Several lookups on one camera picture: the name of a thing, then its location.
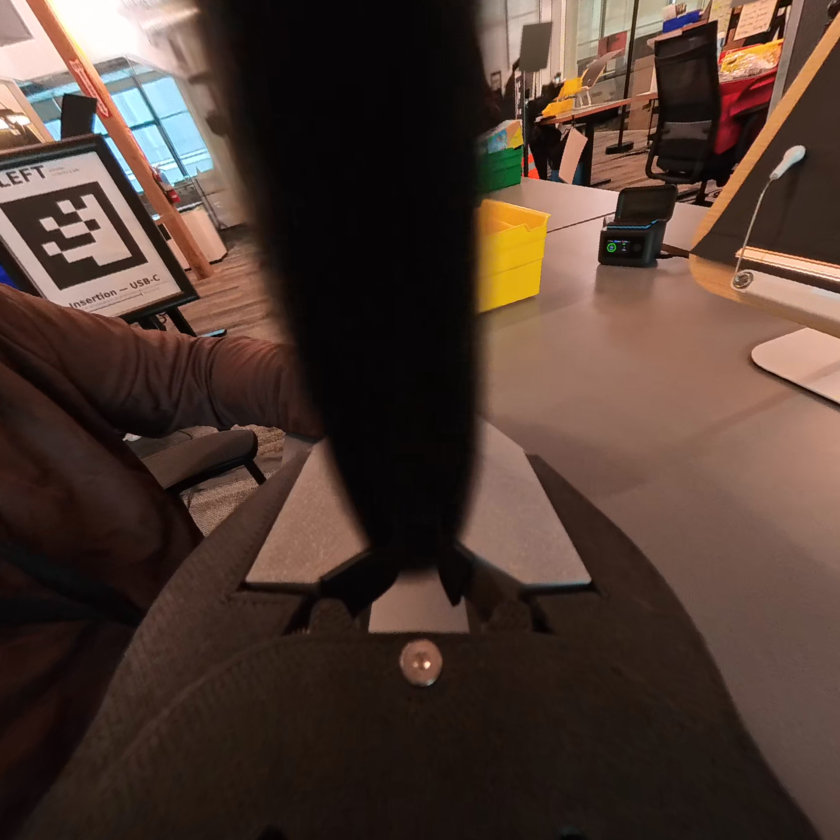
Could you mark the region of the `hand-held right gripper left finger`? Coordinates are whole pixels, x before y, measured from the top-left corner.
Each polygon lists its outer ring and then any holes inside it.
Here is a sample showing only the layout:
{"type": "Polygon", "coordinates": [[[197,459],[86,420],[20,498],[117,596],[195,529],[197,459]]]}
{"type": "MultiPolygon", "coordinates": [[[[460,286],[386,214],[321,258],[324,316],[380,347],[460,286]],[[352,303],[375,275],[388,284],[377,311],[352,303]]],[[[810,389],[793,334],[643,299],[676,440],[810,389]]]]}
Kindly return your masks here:
{"type": "Polygon", "coordinates": [[[333,463],[315,444],[247,572],[250,590],[341,601],[355,615],[396,582],[388,557],[370,549],[333,463]]]}

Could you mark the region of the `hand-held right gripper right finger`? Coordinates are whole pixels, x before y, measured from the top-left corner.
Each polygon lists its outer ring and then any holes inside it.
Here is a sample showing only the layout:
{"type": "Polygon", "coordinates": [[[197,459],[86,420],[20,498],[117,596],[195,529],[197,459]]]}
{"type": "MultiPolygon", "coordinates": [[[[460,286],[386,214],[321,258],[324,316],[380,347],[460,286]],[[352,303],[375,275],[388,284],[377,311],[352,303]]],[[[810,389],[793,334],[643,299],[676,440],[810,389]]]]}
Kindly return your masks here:
{"type": "Polygon", "coordinates": [[[465,518],[438,571],[450,604],[493,573],[524,595],[588,586],[592,578],[524,449],[486,420],[476,443],[465,518]]]}

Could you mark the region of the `black seat chair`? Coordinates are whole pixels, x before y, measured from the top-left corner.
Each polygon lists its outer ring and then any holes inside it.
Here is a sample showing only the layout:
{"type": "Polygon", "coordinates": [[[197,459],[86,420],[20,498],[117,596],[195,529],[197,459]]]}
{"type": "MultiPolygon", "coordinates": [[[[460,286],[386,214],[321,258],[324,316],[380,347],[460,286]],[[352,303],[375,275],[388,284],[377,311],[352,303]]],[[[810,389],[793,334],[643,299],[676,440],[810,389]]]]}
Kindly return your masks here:
{"type": "Polygon", "coordinates": [[[175,434],[174,443],[155,451],[139,440],[130,447],[164,491],[183,503],[204,532],[209,532],[232,510],[214,497],[207,498],[208,482],[239,470],[245,470],[258,487],[267,480],[256,462],[257,434],[247,427],[206,434],[182,430],[175,434]]]}

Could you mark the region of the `green storage bin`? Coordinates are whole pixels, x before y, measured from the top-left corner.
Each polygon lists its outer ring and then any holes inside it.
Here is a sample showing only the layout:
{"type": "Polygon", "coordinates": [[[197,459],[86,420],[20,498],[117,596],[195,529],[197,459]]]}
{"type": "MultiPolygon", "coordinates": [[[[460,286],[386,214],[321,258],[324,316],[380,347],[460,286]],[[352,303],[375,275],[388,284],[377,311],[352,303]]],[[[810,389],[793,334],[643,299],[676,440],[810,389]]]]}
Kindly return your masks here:
{"type": "Polygon", "coordinates": [[[518,185],[522,180],[522,146],[479,153],[477,191],[480,196],[518,185]]]}

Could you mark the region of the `white paper sheet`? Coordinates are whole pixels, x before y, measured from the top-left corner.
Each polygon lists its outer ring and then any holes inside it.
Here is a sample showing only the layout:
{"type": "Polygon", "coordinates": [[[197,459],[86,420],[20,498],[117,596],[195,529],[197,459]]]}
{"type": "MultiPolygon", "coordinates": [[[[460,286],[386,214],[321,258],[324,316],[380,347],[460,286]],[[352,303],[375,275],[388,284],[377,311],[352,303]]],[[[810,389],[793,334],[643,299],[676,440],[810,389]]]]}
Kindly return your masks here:
{"type": "Polygon", "coordinates": [[[556,171],[557,180],[563,184],[582,184],[583,175],[579,174],[589,141],[576,128],[570,128],[565,137],[565,145],[556,171]]]}

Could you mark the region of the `person's torso brown top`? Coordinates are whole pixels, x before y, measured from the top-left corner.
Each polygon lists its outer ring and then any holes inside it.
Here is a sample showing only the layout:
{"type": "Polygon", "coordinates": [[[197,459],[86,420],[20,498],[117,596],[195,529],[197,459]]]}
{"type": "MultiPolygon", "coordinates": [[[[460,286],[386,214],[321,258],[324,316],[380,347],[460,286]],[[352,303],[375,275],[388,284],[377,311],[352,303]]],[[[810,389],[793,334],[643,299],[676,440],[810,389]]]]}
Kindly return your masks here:
{"type": "Polygon", "coordinates": [[[206,399],[154,371],[84,393],[2,358],[2,838],[88,730],[142,614],[201,539],[123,442],[209,426],[206,399]]]}

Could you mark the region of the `black panel on stand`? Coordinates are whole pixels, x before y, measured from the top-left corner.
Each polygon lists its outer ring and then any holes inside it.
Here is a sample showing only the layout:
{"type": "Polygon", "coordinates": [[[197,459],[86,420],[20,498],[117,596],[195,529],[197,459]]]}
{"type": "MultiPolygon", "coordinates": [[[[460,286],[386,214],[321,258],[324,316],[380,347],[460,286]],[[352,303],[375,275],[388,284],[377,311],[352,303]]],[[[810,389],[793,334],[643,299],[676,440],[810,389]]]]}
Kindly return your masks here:
{"type": "Polygon", "coordinates": [[[522,73],[537,73],[549,67],[553,24],[525,24],[521,30],[519,69],[522,73]]]}

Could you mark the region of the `black charging case with screen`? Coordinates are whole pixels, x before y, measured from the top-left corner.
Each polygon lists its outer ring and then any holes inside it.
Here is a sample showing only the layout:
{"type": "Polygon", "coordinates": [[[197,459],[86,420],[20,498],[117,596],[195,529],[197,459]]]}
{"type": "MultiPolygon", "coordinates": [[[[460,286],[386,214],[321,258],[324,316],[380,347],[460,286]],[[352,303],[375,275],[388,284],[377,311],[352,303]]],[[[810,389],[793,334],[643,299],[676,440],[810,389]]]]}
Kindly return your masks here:
{"type": "Polygon", "coordinates": [[[627,187],[618,194],[614,216],[602,226],[602,266],[649,268],[657,262],[667,224],[677,204],[674,184],[627,187]]]}

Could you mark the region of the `framed printed sign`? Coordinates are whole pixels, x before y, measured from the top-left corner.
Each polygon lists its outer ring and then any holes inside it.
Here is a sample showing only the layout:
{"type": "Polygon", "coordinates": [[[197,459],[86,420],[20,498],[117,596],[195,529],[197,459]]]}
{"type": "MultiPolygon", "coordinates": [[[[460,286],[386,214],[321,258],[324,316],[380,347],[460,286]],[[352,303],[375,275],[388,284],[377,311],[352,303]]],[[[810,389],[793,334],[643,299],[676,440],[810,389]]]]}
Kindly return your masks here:
{"type": "Polygon", "coordinates": [[[1,156],[2,266],[14,288],[139,322],[199,299],[98,134],[1,156]]]}

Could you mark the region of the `black office chair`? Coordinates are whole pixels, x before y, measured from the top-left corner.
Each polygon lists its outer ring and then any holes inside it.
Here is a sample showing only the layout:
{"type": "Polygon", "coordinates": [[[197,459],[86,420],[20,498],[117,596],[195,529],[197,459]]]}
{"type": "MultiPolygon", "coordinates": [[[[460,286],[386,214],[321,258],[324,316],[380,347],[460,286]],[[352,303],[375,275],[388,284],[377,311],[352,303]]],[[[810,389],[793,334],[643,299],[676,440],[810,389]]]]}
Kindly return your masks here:
{"type": "Polygon", "coordinates": [[[654,43],[658,121],[645,172],[649,179],[694,184],[718,168],[721,118],[718,25],[687,27],[654,43]]]}

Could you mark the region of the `red table cloth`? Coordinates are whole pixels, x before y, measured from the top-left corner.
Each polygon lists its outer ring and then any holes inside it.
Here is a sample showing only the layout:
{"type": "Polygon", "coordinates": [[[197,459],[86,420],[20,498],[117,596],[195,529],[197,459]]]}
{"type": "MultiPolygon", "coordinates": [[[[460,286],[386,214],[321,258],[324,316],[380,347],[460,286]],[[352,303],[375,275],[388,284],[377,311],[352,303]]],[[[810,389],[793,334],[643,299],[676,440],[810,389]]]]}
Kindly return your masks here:
{"type": "Polygon", "coordinates": [[[757,76],[719,82],[720,117],[714,154],[724,154],[738,144],[748,117],[766,114],[776,74],[777,69],[773,68],[757,76]]]}

